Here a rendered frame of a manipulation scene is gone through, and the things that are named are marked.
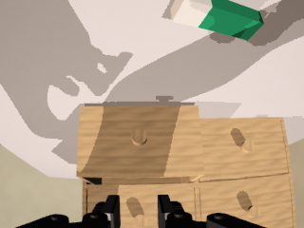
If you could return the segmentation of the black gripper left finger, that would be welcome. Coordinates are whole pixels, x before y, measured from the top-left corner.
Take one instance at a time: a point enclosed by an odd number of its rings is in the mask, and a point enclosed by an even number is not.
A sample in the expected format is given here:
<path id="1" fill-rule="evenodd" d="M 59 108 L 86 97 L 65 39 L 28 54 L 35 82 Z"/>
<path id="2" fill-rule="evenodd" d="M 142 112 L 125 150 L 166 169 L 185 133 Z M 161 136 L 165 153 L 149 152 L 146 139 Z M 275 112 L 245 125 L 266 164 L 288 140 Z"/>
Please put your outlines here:
<path id="1" fill-rule="evenodd" d="M 101 212 L 102 211 L 102 212 Z M 100 212 L 100 213 L 99 213 Z M 15 228 L 120 228 L 120 196 L 108 195 L 97 203 L 92 213 L 85 214 L 80 222 L 69 222 L 65 215 L 53 214 Z"/>

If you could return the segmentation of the small wooden chest of drawers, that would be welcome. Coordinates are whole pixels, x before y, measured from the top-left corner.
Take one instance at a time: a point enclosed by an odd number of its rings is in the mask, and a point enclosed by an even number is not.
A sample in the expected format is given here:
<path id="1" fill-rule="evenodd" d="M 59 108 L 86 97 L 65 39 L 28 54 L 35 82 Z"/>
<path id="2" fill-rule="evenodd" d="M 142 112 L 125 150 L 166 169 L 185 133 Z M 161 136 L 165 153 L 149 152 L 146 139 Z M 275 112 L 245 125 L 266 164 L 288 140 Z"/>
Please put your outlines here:
<path id="1" fill-rule="evenodd" d="M 289 146 L 288 146 L 283 117 L 199 119 L 200 123 L 205 123 L 205 122 L 249 122 L 249 121 L 280 121 L 284 145 L 285 145 L 285 151 L 286 151 L 287 164 L 288 164 L 288 173 L 285 173 L 286 175 L 282 174 L 279 176 L 254 178 L 254 179 L 246 179 L 246 180 L 226 180 L 226 181 L 212 181 L 212 182 L 199 182 L 199 179 L 196 179 L 196 180 L 192 181 L 191 183 L 149 184 L 149 185 L 100 185 L 100 184 L 90 184 L 83 180 L 83 216 L 85 214 L 87 214 L 87 188 L 88 189 L 163 189 L 163 188 L 194 187 L 195 219 L 196 219 L 196 221 L 200 221 L 200 190 L 199 190 L 199 187 L 238 184 L 238 183 L 247 183 L 247 182 L 256 182 L 256 181 L 271 181 L 271 180 L 289 178 L 290 190 L 291 190 L 291 202 L 292 202 L 293 228 L 296 228 L 295 192 L 294 192 L 293 174 L 292 174 Z"/>

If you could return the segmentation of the white and green eraser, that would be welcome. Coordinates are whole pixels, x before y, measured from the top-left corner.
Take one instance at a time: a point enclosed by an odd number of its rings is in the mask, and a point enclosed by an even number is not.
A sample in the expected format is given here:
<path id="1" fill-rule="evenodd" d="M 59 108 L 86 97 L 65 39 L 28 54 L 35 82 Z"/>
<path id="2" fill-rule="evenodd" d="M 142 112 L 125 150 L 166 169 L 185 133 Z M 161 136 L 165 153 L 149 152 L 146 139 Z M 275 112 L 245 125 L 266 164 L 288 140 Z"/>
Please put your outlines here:
<path id="1" fill-rule="evenodd" d="M 258 10 L 229 0 L 175 0 L 172 22 L 248 41 L 263 25 Z"/>

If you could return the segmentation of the light wood drawer front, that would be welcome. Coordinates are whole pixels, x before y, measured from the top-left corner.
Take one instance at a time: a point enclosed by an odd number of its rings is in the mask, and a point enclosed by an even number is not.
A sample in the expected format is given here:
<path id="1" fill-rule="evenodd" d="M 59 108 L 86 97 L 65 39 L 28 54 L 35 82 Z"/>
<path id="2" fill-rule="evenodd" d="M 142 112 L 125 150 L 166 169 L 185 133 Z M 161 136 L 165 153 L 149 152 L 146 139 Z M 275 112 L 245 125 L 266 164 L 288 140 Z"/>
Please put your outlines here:
<path id="1" fill-rule="evenodd" d="M 163 189 L 87 188 L 87 213 L 92 212 L 95 204 L 106 201 L 108 195 L 120 195 L 120 228 L 158 228 L 158 195 L 168 195 L 171 201 L 180 202 L 184 212 L 191 214 L 193 220 L 196 220 L 194 187 Z"/>
<path id="2" fill-rule="evenodd" d="M 202 186 L 199 207 L 200 221 L 225 213 L 267 228 L 293 228 L 289 178 Z"/>
<path id="3" fill-rule="evenodd" d="M 203 175 L 198 105 L 81 106 L 76 177 L 141 185 Z"/>
<path id="4" fill-rule="evenodd" d="M 280 121 L 205 122 L 200 133 L 204 175 L 199 182 L 288 173 Z"/>

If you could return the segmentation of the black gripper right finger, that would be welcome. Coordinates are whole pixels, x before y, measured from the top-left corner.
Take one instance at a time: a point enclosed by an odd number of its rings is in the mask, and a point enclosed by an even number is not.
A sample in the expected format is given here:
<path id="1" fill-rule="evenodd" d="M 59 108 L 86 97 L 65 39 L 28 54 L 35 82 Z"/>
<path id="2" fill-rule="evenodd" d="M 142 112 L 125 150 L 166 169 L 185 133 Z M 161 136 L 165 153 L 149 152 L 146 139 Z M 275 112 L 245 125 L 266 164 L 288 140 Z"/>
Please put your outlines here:
<path id="1" fill-rule="evenodd" d="M 172 206 L 173 205 L 173 206 Z M 174 209 L 173 209 L 174 208 Z M 174 211 L 175 210 L 175 211 Z M 165 224 L 173 223 L 173 224 Z M 196 225 L 197 224 L 197 225 Z M 159 228 L 266 228 L 224 213 L 210 214 L 206 221 L 195 221 L 184 212 L 181 203 L 171 201 L 168 195 L 158 195 Z"/>

